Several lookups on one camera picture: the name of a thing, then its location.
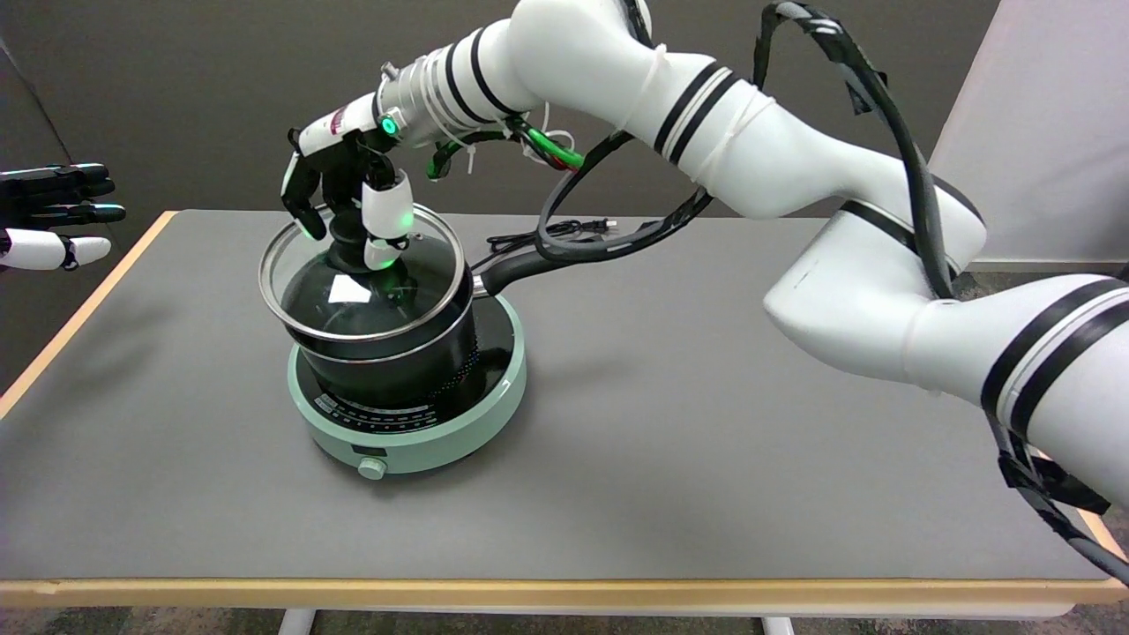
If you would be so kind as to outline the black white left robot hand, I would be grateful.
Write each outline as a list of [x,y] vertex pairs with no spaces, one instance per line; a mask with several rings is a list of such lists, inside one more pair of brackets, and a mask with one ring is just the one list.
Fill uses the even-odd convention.
[[125,220],[123,205],[100,205],[96,200],[114,191],[116,184],[100,162],[5,169],[1,173],[3,269],[73,271],[108,256],[110,238],[56,230]]

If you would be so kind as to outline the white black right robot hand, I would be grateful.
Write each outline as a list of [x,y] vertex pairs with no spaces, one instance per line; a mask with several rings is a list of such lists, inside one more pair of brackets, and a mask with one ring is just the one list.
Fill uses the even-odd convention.
[[345,273],[391,268],[410,245],[415,201],[388,157],[404,129],[400,110],[380,111],[368,93],[288,132],[282,205],[310,240],[333,240],[331,260]]

